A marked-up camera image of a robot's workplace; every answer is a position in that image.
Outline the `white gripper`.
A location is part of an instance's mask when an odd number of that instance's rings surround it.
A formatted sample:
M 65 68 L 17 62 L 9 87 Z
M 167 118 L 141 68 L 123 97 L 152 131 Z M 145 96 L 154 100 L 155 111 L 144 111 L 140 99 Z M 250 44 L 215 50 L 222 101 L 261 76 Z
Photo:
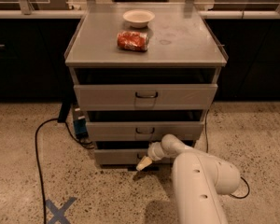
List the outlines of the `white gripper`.
M 137 171 L 147 168 L 152 161 L 159 161 L 166 157 L 160 142 L 151 143 L 147 150 L 148 156 L 144 156 L 136 166 Z

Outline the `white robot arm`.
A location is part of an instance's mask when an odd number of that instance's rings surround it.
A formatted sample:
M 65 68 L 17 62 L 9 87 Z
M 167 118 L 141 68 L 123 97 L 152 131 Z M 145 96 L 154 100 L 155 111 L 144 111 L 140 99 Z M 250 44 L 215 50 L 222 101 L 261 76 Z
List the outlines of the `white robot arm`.
M 239 170 L 228 161 L 187 146 L 172 134 L 151 143 L 136 170 L 163 158 L 175 159 L 172 180 L 179 224 L 228 224 L 218 195 L 229 195 L 239 188 Z

